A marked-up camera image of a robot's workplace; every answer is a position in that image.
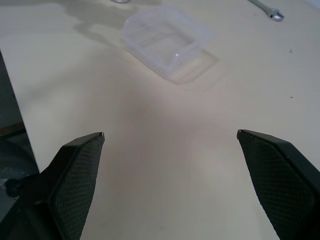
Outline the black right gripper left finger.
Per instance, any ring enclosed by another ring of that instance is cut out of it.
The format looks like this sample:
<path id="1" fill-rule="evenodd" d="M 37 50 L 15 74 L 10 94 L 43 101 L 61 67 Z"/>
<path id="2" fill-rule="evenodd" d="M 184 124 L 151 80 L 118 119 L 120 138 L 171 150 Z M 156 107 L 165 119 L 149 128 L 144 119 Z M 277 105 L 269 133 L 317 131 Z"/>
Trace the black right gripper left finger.
<path id="1" fill-rule="evenodd" d="M 6 240 L 78 240 L 96 188 L 105 136 L 95 132 L 63 145 L 39 174 L 5 181 L 16 198 L 4 217 Z"/>

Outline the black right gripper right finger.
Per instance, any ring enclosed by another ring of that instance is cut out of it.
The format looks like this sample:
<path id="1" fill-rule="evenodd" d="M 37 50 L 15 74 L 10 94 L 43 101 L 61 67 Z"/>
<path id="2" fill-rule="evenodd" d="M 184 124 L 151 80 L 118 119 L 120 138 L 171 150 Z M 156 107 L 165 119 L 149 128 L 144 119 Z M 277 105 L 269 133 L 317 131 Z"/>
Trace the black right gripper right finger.
<path id="1" fill-rule="evenodd" d="M 242 148 L 260 205 L 281 240 L 320 238 L 320 172 L 290 142 L 240 129 Z"/>

